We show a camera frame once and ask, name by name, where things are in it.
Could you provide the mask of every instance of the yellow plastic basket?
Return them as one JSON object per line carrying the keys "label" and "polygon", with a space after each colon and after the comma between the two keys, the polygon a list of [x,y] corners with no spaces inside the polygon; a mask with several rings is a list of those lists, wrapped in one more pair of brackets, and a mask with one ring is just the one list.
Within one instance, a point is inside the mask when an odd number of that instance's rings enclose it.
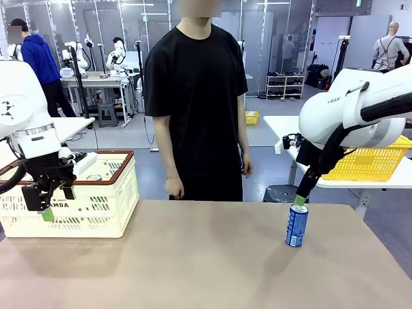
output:
{"label": "yellow plastic basket", "polygon": [[404,136],[384,149],[359,148],[345,156],[329,174],[323,175],[322,178],[385,182],[391,178],[409,148],[412,148],[412,141]]}
{"label": "yellow plastic basket", "polygon": [[254,126],[258,123],[259,113],[257,111],[246,111],[245,117],[246,124]]}

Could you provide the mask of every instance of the person in blue hoodie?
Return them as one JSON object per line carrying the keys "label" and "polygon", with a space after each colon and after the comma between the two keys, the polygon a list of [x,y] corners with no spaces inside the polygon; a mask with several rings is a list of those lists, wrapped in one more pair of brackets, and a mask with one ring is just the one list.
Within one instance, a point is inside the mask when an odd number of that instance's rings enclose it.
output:
{"label": "person in blue hoodie", "polygon": [[76,117],[63,92],[60,73],[54,62],[52,53],[47,43],[38,34],[30,34],[27,23],[20,19],[14,19],[11,26],[21,26],[23,45],[21,54],[23,61],[33,69],[40,85],[43,88],[47,100],[47,109],[51,117],[60,117],[57,104],[62,108],[66,117]]}

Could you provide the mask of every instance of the blue can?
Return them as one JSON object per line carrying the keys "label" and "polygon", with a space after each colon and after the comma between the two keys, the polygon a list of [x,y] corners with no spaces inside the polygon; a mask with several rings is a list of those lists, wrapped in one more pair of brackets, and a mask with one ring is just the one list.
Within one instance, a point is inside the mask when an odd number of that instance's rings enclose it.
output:
{"label": "blue can", "polygon": [[290,207],[285,241],[291,247],[302,247],[308,213],[309,209],[306,206],[292,205]]}

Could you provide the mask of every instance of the white plastic basket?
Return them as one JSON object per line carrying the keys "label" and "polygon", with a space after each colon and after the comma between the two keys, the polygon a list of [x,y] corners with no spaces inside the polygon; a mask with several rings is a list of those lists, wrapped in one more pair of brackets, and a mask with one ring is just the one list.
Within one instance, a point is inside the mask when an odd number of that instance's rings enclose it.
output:
{"label": "white plastic basket", "polygon": [[[19,185],[0,195],[0,222],[7,237],[20,238],[120,238],[138,201],[135,158],[132,151],[99,151],[96,162],[77,177],[75,200],[57,189],[51,199],[53,222],[26,208]],[[0,177],[5,181],[14,170]],[[89,181],[100,175],[102,180]]]}

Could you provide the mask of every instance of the tabletop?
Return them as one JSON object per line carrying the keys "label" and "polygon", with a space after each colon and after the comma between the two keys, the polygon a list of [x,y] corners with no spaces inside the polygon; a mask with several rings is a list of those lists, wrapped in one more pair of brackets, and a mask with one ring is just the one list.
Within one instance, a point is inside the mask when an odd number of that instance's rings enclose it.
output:
{"label": "tabletop", "polygon": [[[265,122],[275,135],[282,139],[285,135],[299,132],[299,116],[264,116]],[[296,160],[297,149],[291,147],[287,150]],[[304,172],[308,169],[302,164],[297,164]],[[391,179],[386,182],[352,182],[346,180],[324,180],[317,182],[321,188],[349,188],[349,189],[412,189],[412,160],[403,158]]]}
{"label": "tabletop", "polygon": [[[88,72],[88,78],[82,79],[82,83],[84,87],[119,87],[120,83],[122,80],[126,79],[127,77],[122,77],[122,76],[109,76],[106,79],[101,79],[100,78],[100,73],[103,72]],[[62,82],[65,82],[68,86],[70,87],[77,87],[77,80],[76,78],[70,77],[70,78],[61,78],[60,79]]]}
{"label": "tabletop", "polygon": [[140,201],[120,239],[0,243],[3,308],[410,309],[412,281],[347,205]]}
{"label": "tabletop", "polygon": [[[57,117],[51,119],[56,128],[57,136],[62,143],[95,121],[93,117]],[[0,153],[0,168],[15,160],[15,156],[6,142],[0,143]]]}

